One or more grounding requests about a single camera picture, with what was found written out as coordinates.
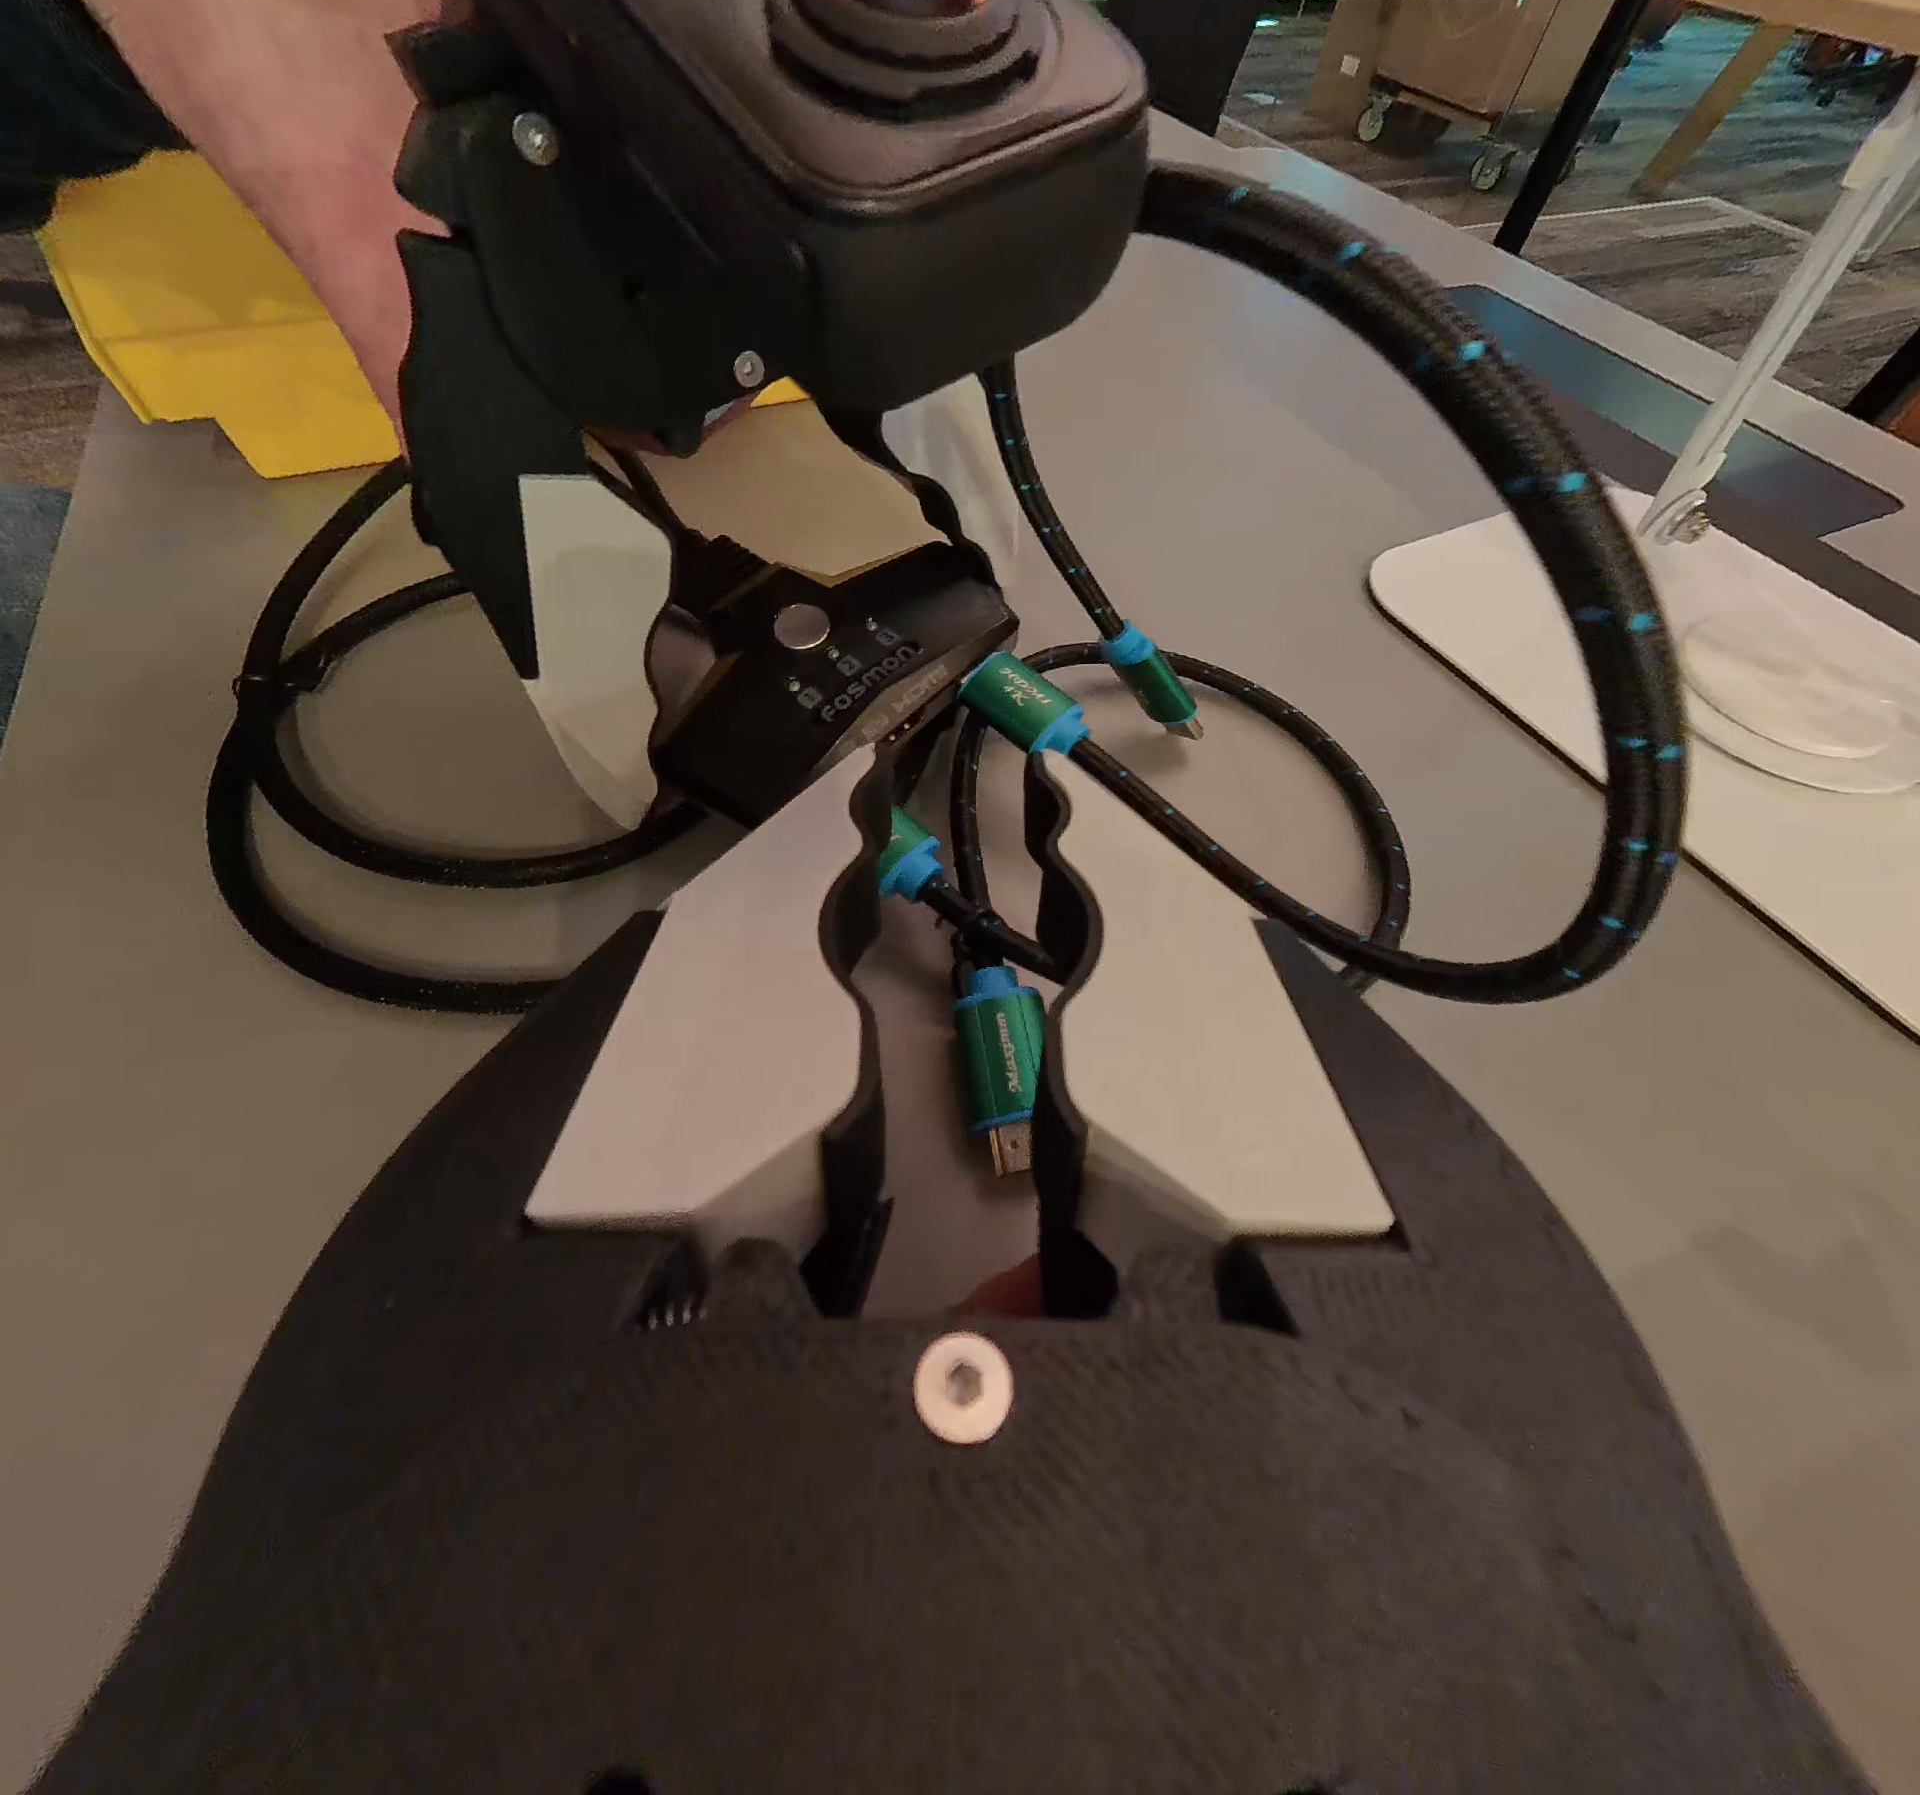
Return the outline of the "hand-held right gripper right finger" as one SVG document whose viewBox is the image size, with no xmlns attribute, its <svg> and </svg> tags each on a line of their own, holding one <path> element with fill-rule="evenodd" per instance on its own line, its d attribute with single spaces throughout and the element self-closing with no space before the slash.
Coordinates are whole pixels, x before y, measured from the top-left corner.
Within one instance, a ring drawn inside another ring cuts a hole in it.
<svg viewBox="0 0 1920 1795">
<path fill-rule="evenodd" d="M 1029 760 L 1036 938 L 1063 971 L 1032 1112 L 1049 1315 L 1143 1252 L 1371 1244 L 1394 1209 L 1252 911 L 1068 760 Z"/>
</svg>

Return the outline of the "black hdmi switch box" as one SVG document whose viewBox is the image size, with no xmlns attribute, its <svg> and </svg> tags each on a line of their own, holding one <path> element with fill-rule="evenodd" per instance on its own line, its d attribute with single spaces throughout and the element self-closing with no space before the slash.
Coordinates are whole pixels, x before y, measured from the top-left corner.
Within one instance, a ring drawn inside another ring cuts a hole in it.
<svg viewBox="0 0 1920 1795">
<path fill-rule="evenodd" d="M 947 703 L 1018 629 L 986 553 L 938 537 L 841 576 L 688 537 L 672 595 L 712 661 L 661 706 L 653 777 L 742 827 Z"/>
</svg>

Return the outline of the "person's left forearm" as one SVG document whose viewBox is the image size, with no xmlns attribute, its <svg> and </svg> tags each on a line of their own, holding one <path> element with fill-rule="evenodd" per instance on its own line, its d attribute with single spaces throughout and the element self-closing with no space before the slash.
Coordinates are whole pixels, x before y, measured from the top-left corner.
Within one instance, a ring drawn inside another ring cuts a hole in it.
<svg viewBox="0 0 1920 1795">
<path fill-rule="evenodd" d="M 470 0 L 81 0 L 314 287 L 415 223 L 394 166 L 417 94 L 388 35 Z"/>
</svg>

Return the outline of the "yellow plastic bin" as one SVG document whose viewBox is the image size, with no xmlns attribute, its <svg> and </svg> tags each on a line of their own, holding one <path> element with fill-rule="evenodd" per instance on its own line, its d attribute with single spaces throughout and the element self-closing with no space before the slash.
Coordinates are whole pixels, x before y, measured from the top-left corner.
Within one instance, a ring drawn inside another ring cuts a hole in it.
<svg viewBox="0 0 1920 1795">
<path fill-rule="evenodd" d="M 197 154 L 63 182 L 35 241 L 84 353 L 139 421 L 211 421 L 259 479 L 398 457 L 338 324 Z"/>
</svg>

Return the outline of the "person's left hand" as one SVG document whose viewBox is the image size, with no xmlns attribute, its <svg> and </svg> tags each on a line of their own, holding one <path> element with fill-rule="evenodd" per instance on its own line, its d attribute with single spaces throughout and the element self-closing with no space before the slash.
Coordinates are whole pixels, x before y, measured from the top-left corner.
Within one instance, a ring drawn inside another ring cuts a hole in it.
<svg viewBox="0 0 1920 1795">
<path fill-rule="evenodd" d="M 398 251 L 403 233 L 444 237 L 444 223 L 386 190 L 321 197 L 286 226 L 283 244 L 343 333 L 406 454 L 412 443 L 398 401 L 398 374 L 412 347 L 412 290 Z"/>
</svg>

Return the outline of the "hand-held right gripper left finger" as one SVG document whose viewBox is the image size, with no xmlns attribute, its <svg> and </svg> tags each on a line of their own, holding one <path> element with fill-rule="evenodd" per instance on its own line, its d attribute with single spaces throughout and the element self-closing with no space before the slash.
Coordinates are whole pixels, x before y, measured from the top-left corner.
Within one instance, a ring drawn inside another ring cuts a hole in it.
<svg viewBox="0 0 1920 1795">
<path fill-rule="evenodd" d="M 888 1231 L 875 1009 L 891 775 L 824 775 L 670 897 L 524 1204 L 717 1261 L 778 1244 L 856 1315 Z"/>
</svg>

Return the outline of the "black metal pole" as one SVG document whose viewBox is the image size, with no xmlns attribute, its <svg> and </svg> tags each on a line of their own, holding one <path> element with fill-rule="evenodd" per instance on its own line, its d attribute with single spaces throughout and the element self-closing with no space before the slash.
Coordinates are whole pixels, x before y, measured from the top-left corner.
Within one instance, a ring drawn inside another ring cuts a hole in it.
<svg viewBox="0 0 1920 1795">
<path fill-rule="evenodd" d="M 1599 102 L 1628 53 L 1628 43 L 1633 42 L 1646 2 L 1650 0 L 1614 0 L 1605 11 L 1591 49 L 1575 69 L 1568 94 L 1552 116 L 1547 137 L 1530 154 L 1518 193 L 1511 197 L 1493 233 L 1498 249 L 1521 254 L 1529 244 L 1530 230 L 1545 215 L 1547 201 L 1561 184 L 1561 178 L 1569 173 Z"/>
</svg>

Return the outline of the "white metal stand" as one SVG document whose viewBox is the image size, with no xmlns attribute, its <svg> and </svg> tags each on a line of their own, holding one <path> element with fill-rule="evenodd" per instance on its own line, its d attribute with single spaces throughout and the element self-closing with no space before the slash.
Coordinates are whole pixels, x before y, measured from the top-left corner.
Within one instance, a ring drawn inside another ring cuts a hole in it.
<svg viewBox="0 0 1920 1795">
<path fill-rule="evenodd" d="M 1860 248 L 1914 201 L 1914 81 L 1866 137 L 1727 387 L 1657 492 L 1610 486 L 1684 671 L 1684 849 L 1906 1032 L 1918 1025 L 1914 631 L 1707 509 L 1731 437 Z M 1572 629 L 1516 521 L 1382 553 L 1382 612 L 1453 675 L 1604 773 Z"/>
</svg>

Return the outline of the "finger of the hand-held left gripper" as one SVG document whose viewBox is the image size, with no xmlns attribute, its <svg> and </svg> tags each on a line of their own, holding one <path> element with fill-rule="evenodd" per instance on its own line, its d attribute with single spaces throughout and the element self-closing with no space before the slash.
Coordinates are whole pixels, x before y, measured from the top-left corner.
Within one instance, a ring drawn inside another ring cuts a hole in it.
<svg viewBox="0 0 1920 1795">
<path fill-rule="evenodd" d="M 537 656 L 524 696 L 591 805 L 635 828 L 659 799 L 653 739 L 712 649 L 670 606 L 670 535 L 599 479 L 522 479 L 519 506 Z"/>
<path fill-rule="evenodd" d="M 1009 586 L 1009 479 L 981 387 L 947 387 L 893 411 L 848 411 L 847 448 L 864 457 L 847 544 L 866 563 L 937 532 L 973 544 Z"/>
</svg>

